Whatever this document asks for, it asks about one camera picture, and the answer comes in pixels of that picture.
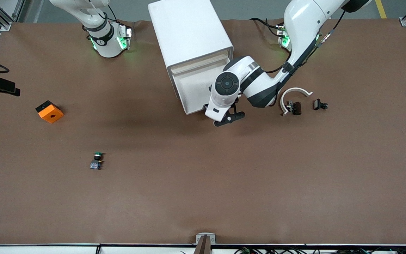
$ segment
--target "yellow floor line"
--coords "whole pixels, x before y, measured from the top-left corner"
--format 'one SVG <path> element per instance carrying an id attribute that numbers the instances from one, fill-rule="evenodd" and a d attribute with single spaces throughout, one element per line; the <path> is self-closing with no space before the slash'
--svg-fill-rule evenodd
<path id="1" fill-rule="evenodd" d="M 383 9 L 382 0 L 375 0 L 375 3 L 377 5 L 377 9 L 379 10 L 380 18 L 386 19 L 386 13 L 385 9 Z"/>

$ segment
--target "white robotic arm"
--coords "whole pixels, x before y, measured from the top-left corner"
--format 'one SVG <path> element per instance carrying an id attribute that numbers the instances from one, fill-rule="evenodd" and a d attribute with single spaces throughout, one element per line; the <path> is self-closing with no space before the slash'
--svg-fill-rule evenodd
<path id="1" fill-rule="evenodd" d="M 320 28 L 341 6 L 354 12 L 371 0 L 292 0 L 285 10 L 284 27 L 292 50 L 279 73 L 271 78 L 250 56 L 230 61 L 211 86 L 211 98 L 206 116 L 216 122 L 227 120 L 227 112 L 242 93 L 252 106 L 264 108 L 275 103 L 276 97 L 292 74 L 316 48 Z"/>
<path id="2" fill-rule="evenodd" d="M 110 0 L 50 0 L 50 2 L 72 14 L 89 33 L 93 47 L 105 58 L 118 56 L 129 48 L 131 28 L 108 20 L 101 10 Z"/>

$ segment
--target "floor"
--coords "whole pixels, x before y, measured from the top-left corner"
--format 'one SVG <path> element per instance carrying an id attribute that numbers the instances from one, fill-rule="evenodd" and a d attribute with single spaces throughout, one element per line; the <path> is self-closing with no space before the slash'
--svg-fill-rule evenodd
<path id="1" fill-rule="evenodd" d="M 156 0 L 113 0 L 111 7 L 117 18 L 122 20 L 137 21 L 150 20 L 147 5 Z M 211 0 L 220 19 L 250 19 L 258 17 L 261 19 L 282 18 L 285 7 L 290 0 Z M 382 2 L 385 14 L 388 19 L 397 19 L 406 13 L 406 0 L 376 0 L 356 13 L 347 13 L 348 19 L 379 19 L 380 13 L 376 2 Z M 338 10 L 332 17 L 338 18 L 341 11 Z M 48 0 L 32 0 L 27 7 L 25 22 L 39 23 L 69 23 L 77 22 L 72 15 L 66 11 L 53 6 Z"/>

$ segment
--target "white bracket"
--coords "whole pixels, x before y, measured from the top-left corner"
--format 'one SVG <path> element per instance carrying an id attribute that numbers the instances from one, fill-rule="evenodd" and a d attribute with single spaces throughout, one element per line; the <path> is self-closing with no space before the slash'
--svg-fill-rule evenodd
<path id="1" fill-rule="evenodd" d="M 200 241 L 200 237 L 203 237 L 204 235 L 208 235 L 208 238 L 211 240 L 211 245 L 216 244 L 216 234 L 215 233 L 198 233 L 196 236 L 196 242 L 195 244 L 198 244 L 198 241 Z"/>
<path id="2" fill-rule="evenodd" d="M 284 103 L 284 97 L 285 97 L 285 95 L 286 95 L 287 93 L 289 93 L 289 92 L 300 92 L 300 93 L 303 93 L 306 97 L 309 97 L 310 95 L 313 94 L 313 92 L 308 92 L 307 90 L 305 90 L 305 89 L 303 89 L 303 88 L 299 88 L 299 87 L 293 87 L 293 88 L 289 88 L 288 90 L 286 90 L 286 91 L 283 93 L 282 98 L 280 99 L 280 106 L 281 106 L 281 108 L 282 108 L 282 110 L 283 110 L 282 116 L 285 116 L 285 115 L 288 114 L 288 112 L 289 112 L 289 111 L 287 110 L 287 108 L 286 108 L 285 103 Z"/>

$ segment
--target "brown tabletop surface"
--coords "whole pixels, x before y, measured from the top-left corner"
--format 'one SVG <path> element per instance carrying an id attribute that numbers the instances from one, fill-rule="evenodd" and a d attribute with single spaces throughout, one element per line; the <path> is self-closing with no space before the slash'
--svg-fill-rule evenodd
<path id="1" fill-rule="evenodd" d="M 323 31 L 331 30 L 329 20 Z M 235 57 L 287 58 L 253 21 L 223 21 Z M 343 20 L 285 89 L 303 114 L 253 108 L 214 127 L 185 115 L 150 22 L 132 52 L 100 57 L 81 24 L 13 24 L 0 63 L 0 244 L 406 244 L 406 28 Z M 321 98 L 327 111 L 313 111 Z M 54 124 L 35 108 L 50 100 Z M 91 170 L 93 153 L 106 153 Z"/>

